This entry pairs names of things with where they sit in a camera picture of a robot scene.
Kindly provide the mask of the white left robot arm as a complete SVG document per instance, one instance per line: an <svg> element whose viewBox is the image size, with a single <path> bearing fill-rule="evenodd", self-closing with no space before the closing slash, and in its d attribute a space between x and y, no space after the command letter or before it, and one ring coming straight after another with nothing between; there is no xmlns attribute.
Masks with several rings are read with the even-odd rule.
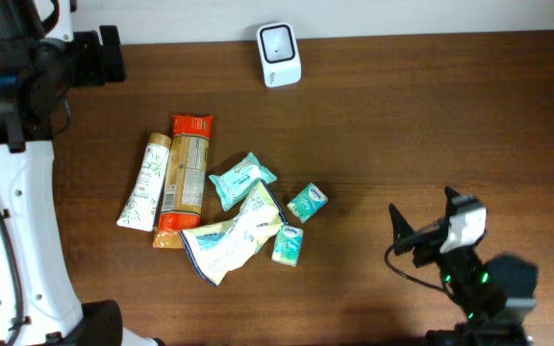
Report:
<svg viewBox="0 0 554 346"><path fill-rule="evenodd" d="M126 77L118 31L76 32L73 1L40 12L0 0L0 345L144 345L113 300L82 303L69 279L53 197L52 125L74 87Z"/></svg>

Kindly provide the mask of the teal Kleenex tissue pack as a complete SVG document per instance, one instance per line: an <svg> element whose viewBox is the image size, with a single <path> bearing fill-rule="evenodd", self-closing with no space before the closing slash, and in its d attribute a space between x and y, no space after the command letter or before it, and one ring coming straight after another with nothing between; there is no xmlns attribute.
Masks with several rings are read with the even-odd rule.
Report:
<svg viewBox="0 0 554 346"><path fill-rule="evenodd" d="M301 223L306 223L327 202L328 197L315 184L309 183L287 204L287 208Z"/></svg>

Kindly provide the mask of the cream blue snack bag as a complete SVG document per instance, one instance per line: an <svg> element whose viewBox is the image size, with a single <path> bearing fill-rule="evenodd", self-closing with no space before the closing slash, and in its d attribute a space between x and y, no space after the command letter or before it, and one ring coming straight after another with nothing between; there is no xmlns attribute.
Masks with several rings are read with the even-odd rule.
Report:
<svg viewBox="0 0 554 346"><path fill-rule="evenodd" d="M232 219L180 232L196 273L218 286L241 268L286 225L287 219L268 185L257 181Z"/></svg>

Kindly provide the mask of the orange spaghetti packet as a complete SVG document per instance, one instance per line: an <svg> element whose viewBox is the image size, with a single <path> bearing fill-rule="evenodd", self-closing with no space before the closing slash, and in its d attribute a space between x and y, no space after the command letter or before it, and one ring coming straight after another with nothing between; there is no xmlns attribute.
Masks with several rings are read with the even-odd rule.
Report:
<svg viewBox="0 0 554 346"><path fill-rule="evenodd" d="M175 114L153 247L181 249L179 233L200 226L212 115Z"/></svg>

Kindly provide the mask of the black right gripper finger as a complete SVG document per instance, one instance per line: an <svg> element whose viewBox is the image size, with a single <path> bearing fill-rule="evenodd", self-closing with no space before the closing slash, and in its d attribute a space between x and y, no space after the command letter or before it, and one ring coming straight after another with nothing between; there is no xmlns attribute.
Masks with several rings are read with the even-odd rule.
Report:
<svg viewBox="0 0 554 346"><path fill-rule="evenodd" d="M445 207L445 209L447 211L453 211L454 210L453 199L459 197L461 195L461 193L459 191L457 191L454 187L452 187L450 185L447 185L444 188L444 194L445 194L445 197L446 197L446 207Z"/></svg>
<svg viewBox="0 0 554 346"><path fill-rule="evenodd" d="M390 221L393 229L393 239L401 240L415 233L413 227L408 223L399 209L394 204L389 205Z"/></svg>

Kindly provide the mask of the white bamboo print tube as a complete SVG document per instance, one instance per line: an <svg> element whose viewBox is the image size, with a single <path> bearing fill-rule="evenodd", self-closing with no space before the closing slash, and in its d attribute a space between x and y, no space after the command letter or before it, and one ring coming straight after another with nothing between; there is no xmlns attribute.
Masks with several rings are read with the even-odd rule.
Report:
<svg viewBox="0 0 554 346"><path fill-rule="evenodd" d="M156 219L169 159L171 138L152 133L144 150L134 188L116 225L151 232Z"/></svg>

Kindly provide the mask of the teal wet wipes pack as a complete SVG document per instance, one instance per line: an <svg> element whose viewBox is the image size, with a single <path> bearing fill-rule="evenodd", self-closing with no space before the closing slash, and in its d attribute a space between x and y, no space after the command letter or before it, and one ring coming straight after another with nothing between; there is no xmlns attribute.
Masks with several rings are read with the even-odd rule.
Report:
<svg viewBox="0 0 554 346"><path fill-rule="evenodd" d="M210 175L209 179L214 184L222 209L228 211L246 197L258 180L271 184L277 177L253 153L248 153L231 169L221 175Z"/></svg>

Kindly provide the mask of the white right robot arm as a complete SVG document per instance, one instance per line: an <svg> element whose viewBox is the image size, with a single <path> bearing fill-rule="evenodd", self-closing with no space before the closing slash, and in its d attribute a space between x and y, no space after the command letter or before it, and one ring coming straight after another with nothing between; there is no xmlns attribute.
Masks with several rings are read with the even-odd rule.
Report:
<svg viewBox="0 0 554 346"><path fill-rule="evenodd" d="M410 282L444 294L466 317L451 330L430 330L414 341L433 346L531 345L533 338L523 322L537 304L538 266L510 254L481 261L476 247L487 234L487 207L476 196L451 186L444 195L444 217L419 230L396 205L389 205L393 244L384 255L386 266ZM424 282L390 262L390 255L408 253L416 268L435 264L441 283Z"/></svg>

